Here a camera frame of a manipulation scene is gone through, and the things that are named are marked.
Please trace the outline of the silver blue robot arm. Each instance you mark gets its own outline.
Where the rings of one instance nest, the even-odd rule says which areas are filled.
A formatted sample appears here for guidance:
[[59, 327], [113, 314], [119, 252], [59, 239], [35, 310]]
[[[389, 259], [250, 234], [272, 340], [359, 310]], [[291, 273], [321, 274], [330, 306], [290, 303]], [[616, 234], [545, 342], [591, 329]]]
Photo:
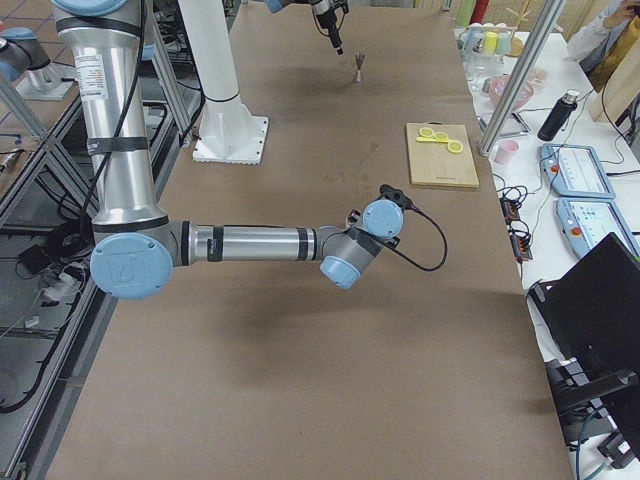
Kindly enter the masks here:
[[141, 1], [57, 1], [60, 38], [73, 51], [94, 165], [90, 258], [94, 282], [119, 299], [159, 292], [172, 271], [198, 261], [318, 261], [347, 289], [400, 233], [406, 203], [382, 186], [346, 226], [282, 228], [195, 225], [159, 206], [151, 171], [138, 67], [146, 8]]
[[345, 16], [349, 13], [347, 1], [333, 0], [266, 0], [265, 4], [271, 13], [282, 11], [291, 4], [309, 5], [313, 14], [314, 24], [318, 32], [329, 39], [338, 55], [342, 55], [343, 44], [340, 28]]

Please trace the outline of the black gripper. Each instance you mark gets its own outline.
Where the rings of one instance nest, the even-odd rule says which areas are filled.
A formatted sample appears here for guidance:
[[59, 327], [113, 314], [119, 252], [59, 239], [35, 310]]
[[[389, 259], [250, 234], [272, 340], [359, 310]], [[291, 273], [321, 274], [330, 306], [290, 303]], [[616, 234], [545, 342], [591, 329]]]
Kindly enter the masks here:
[[314, 0], [311, 8], [320, 30], [328, 32], [329, 40], [338, 55], [344, 53], [338, 30], [336, 9], [339, 2], [334, 0]]

